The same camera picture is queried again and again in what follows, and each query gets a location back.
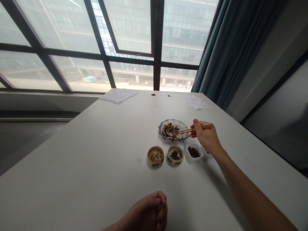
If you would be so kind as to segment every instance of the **blue glass bowl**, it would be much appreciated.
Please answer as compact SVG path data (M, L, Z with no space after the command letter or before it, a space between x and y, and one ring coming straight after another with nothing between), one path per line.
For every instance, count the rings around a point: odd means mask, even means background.
M178 128L180 129L179 131L182 131L182 130L185 130L187 129L187 126L185 124L182 123L182 121L179 121L179 120L175 120L175 119L167 119L163 122L160 123L160 125L158 126L158 133L160 135L160 137L166 142L166 143L173 143L173 144L176 144L176 143L183 143L184 140L186 140L188 137L188 133L184 133L184 134L180 134L180 135L177 135L176 137L179 139L178 141L173 141L173 140L169 140L168 138L166 138L164 135L163 135L163 128L164 128L164 125L165 124L169 124L171 123L172 125L177 125Z

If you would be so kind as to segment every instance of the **floor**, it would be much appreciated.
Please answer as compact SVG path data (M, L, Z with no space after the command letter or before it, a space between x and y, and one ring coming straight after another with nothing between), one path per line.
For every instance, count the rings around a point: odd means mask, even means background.
M67 122L0 123L0 176Z

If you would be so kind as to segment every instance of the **wooden chopsticks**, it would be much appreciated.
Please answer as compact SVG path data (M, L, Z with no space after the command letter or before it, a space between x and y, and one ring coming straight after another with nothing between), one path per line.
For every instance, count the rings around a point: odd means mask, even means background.
M209 124L204 124L201 127L204 130L204 129L207 129L207 128L212 128L212 127L214 127L214 125L212 123L209 123ZM186 129L186 130L178 131L178 133L176 133L176 135L193 132L195 130L196 130L195 128L189 128L189 129Z

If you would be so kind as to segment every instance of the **glass pane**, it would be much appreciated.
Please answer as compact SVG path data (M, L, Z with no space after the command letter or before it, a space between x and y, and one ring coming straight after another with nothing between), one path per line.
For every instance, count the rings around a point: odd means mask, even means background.
M161 60L199 65L218 0L165 0Z
M153 66L110 62L117 88L153 90Z
M118 54L115 50L113 42L111 40L103 13L100 9L100 5L98 0L91 0L92 7L94 9L96 22L99 28L100 36L102 38L106 55L108 56L116 56L116 57L124 57L124 58L135 58L135 59L143 59L143 60L154 60L152 57L144 57L144 56L134 56L134 55L125 55L125 54Z
M16 0L45 47L99 53L83 0Z
M104 0L119 50L151 53L150 0Z
M103 61L51 57L73 91L107 92L111 89Z
M160 70L159 90L190 92L196 74L196 70L162 67Z
M13 19L0 3L0 42L30 46Z
M0 73L16 88L62 90L37 54L0 51Z

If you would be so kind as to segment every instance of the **hand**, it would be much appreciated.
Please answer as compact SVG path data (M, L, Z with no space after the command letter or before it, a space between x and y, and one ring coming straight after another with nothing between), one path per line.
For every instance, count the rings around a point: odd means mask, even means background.
M157 230L167 225L167 198L161 191L147 195L135 203L115 224L114 230Z
M189 133L188 137L197 137L202 147L207 149L211 154L215 155L217 152L223 150L216 133L216 128L212 127L203 130L201 125L204 124L208 124L208 122L194 119L193 125L191 125L190 127L196 128L196 131Z

